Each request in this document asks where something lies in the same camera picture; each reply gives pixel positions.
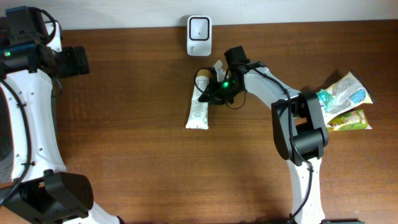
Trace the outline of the white Pantene tube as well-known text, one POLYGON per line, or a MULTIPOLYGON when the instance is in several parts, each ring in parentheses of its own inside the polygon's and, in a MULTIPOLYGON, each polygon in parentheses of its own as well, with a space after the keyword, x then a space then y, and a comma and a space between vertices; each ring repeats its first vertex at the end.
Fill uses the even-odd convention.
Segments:
POLYGON ((210 70, 205 68, 196 73, 187 129, 208 129, 208 103, 199 102, 199 97, 209 84, 210 75, 210 70))

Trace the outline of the teal tissue pack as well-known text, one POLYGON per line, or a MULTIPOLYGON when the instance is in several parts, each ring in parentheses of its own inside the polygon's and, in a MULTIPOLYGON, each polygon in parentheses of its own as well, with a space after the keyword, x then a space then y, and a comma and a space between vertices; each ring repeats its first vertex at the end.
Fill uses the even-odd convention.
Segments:
POLYGON ((317 96, 321 106, 324 107, 325 110, 327 110, 335 100, 335 97, 324 89, 321 89, 317 93, 317 96))

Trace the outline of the white snack bag gold trim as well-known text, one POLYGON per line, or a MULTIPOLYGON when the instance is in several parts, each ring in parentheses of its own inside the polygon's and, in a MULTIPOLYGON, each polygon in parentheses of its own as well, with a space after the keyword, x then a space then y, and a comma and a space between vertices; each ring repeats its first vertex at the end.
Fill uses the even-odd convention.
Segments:
POLYGON ((371 92, 353 70, 324 90, 335 97, 333 104, 327 110, 320 105, 325 124, 363 103, 375 102, 371 92))

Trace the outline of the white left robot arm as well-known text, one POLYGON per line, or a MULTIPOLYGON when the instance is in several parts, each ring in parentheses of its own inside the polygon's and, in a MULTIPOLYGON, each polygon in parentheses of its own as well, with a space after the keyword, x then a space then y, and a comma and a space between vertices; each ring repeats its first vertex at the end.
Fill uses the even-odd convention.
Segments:
POLYGON ((30 223, 121 223, 60 155, 60 80, 89 73, 85 49, 62 46, 62 27, 37 7, 1 18, 1 206, 30 223))

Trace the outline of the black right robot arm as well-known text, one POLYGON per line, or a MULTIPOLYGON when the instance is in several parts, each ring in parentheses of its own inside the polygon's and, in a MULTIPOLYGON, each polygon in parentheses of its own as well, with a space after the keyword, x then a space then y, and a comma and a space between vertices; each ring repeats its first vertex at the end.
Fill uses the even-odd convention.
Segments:
POLYGON ((289 87, 266 64, 250 61, 242 46, 227 50, 224 57, 228 67, 220 80, 215 67, 197 70, 210 79, 199 89, 199 102, 229 106, 241 92, 259 98, 271 110, 274 144, 289 169, 292 210, 287 223, 329 223, 320 193, 320 168, 329 137, 317 95, 289 87))

